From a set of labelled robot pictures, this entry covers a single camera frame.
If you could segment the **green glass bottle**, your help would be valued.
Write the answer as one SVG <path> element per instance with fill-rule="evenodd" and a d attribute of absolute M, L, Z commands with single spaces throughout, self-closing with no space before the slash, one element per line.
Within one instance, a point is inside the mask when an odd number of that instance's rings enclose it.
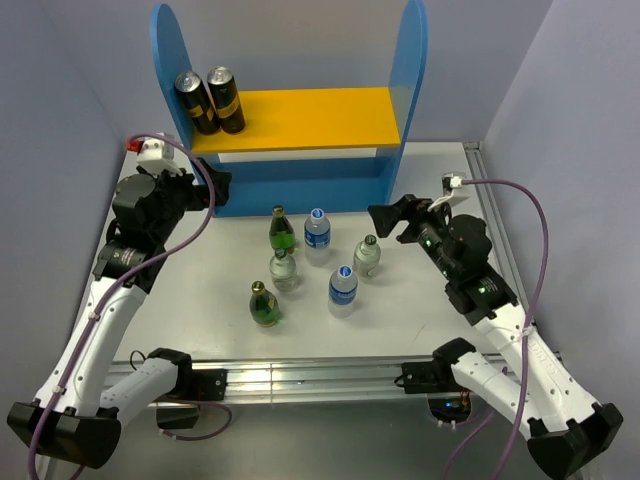
<path fill-rule="evenodd" d="M 278 300 L 262 281 L 254 281 L 251 290 L 249 309 L 253 320 L 262 327 L 274 326 L 281 317 Z"/>
<path fill-rule="evenodd" d="M 293 226 L 285 215 L 285 210 L 282 205 L 275 205 L 272 209 L 269 241 L 273 250 L 284 249 L 289 254 L 293 254 L 295 252 L 295 232 Z"/>

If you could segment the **aluminium mounting rail front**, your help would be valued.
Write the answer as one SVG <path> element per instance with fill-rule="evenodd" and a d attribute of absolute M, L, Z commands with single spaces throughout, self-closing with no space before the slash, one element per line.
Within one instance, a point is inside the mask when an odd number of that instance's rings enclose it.
<path fill-rule="evenodd" d="M 405 396 L 394 384 L 405 362 L 427 362 L 431 356 L 293 359 L 272 361 L 198 361 L 198 374 L 226 372 L 209 390 L 201 387 L 196 396 L 204 399 L 222 388 L 228 405 L 324 403 L 396 400 Z"/>

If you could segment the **green glass bottle front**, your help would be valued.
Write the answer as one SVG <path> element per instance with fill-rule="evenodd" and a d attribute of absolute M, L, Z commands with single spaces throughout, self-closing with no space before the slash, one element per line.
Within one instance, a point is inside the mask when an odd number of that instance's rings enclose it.
<path fill-rule="evenodd" d="M 251 290 L 249 309 L 253 320 L 262 327 L 274 326 L 281 317 L 278 300 L 262 281 L 254 281 Z"/>

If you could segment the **aluminium side rail right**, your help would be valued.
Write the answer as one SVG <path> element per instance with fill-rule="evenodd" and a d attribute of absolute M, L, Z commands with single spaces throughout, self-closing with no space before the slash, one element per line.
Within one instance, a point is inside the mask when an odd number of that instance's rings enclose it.
<path fill-rule="evenodd" d="M 461 143 L 461 148 L 468 164 L 469 173 L 467 176 L 470 179 L 484 179 L 486 177 L 486 169 L 480 151 L 480 143 L 463 142 Z M 492 265 L 517 294 L 525 311 L 528 311 L 529 296 L 525 291 L 525 285 L 522 281 L 516 257 L 513 254 L 509 242 L 507 230 L 502 220 L 493 187 L 493 184 L 480 184 L 475 186 L 476 196 L 478 197 L 478 202 L 487 225 L 487 233 L 493 244 L 492 253 L 490 254 Z"/>

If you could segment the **blue and yellow wooden shelf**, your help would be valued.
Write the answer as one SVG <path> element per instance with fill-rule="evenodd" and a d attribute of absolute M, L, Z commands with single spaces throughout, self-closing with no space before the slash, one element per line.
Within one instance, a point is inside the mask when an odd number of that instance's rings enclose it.
<path fill-rule="evenodd" d="M 154 6 L 150 40 L 183 144 L 232 175 L 217 216 L 268 216 L 276 204 L 289 214 L 362 212 L 390 202 L 426 69 L 423 2 L 404 8 L 387 86 L 242 91 L 246 127 L 238 134 L 200 134 L 181 105 L 174 83 L 191 62 L 169 5 Z"/>

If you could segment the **black gold can right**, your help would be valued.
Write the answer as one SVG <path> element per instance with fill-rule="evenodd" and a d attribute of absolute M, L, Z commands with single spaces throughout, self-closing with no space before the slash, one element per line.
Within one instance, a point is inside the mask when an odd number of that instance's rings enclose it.
<path fill-rule="evenodd" d="M 233 73 L 227 67 L 216 66 L 206 81 L 222 129 L 228 134 L 240 133 L 246 122 Z"/>

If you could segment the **black gold can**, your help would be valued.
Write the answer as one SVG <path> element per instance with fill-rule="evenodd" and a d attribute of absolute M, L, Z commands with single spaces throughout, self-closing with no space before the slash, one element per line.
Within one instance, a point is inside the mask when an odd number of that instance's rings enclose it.
<path fill-rule="evenodd" d="M 202 135 L 213 135 L 220 130 L 220 121 L 201 77 L 191 70 L 181 72 L 174 88 L 188 117 Z"/>
<path fill-rule="evenodd" d="M 227 67 L 216 66 L 206 81 L 222 129 L 228 134 L 240 133 L 246 122 L 233 73 Z"/>

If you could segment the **plastic water bottle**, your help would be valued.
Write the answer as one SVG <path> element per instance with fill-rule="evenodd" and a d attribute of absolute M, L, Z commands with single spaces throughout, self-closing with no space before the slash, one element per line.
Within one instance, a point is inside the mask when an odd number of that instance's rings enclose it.
<path fill-rule="evenodd" d="M 311 210 L 304 223 L 305 255 L 313 266 L 324 265 L 330 256 L 331 225 L 321 208 Z"/>
<path fill-rule="evenodd" d="M 336 318 L 345 318 L 355 307 L 358 278 L 349 265 L 338 267 L 331 275 L 328 286 L 329 312 Z"/>

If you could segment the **black gold can left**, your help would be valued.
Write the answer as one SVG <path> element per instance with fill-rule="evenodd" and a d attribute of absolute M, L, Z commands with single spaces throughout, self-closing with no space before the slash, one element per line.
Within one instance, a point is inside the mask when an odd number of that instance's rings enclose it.
<path fill-rule="evenodd" d="M 220 121 L 201 77 L 191 70 L 181 72 L 174 88 L 188 117 L 202 135 L 213 135 L 220 130 Z"/>

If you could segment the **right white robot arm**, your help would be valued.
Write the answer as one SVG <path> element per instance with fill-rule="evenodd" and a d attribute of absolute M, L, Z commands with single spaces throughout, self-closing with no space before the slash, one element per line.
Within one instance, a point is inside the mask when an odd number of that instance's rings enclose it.
<path fill-rule="evenodd" d="M 481 333 L 515 377 L 488 364 L 468 341 L 456 338 L 434 351 L 427 370 L 403 373 L 406 392 L 420 385 L 466 388 L 516 426 L 529 453 L 551 479 L 566 479 L 608 449 L 623 422 L 612 403 L 585 390 L 547 346 L 514 291 L 489 264 L 492 243 L 483 219 L 453 215 L 448 204 L 412 194 L 391 205 L 371 205 L 377 234 L 388 237 L 398 222 L 401 244 L 418 244 L 443 274 L 454 309 Z"/>

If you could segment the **clear glass bottle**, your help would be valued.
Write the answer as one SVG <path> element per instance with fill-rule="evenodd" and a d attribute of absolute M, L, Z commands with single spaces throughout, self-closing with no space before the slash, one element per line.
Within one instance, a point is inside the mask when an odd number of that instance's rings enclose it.
<path fill-rule="evenodd" d="M 271 279 L 277 290 L 291 292 L 298 284 L 298 274 L 295 259 L 284 248 L 274 251 L 269 262 Z"/>
<path fill-rule="evenodd" d="M 378 267 L 381 259 L 381 248 L 377 237 L 368 234 L 360 241 L 353 254 L 353 270 L 362 279 L 368 279 Z"/>

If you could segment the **plastic water bottle front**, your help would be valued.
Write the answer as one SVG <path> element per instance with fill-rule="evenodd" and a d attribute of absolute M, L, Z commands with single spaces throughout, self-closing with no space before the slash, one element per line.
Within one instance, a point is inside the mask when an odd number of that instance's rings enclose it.
<path fill-rule="evenodd" d="M 338 267 L 331 275 L 328 286 L 329 312 L 336 318 L 345 318 L 355 307 L 358 278 L 349 265 Z"/>

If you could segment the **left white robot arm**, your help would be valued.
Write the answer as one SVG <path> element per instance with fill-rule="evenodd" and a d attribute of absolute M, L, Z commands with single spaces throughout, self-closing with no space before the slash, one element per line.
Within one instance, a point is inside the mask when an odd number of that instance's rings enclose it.
<path fill-rule="evenodd" d="M 37 456 L 98 469 L 113 455 L 124 427 L 150 403 L 183 399 L 195 386 L 191 357 L 157 348 L 110 389 L 104 387 L 114 355 L 170 255 L 165 244 L 190 211 L 212 213 L 229 199 L 232 175 L 204 160 L 195 163 L 203 185 L 180 168 L 153 174 L 143 167 L 118 182 L 114 218 L 99 251 L 81 318 L 53 372 L 34 398 L 12 405 L 7 424 Z"/>

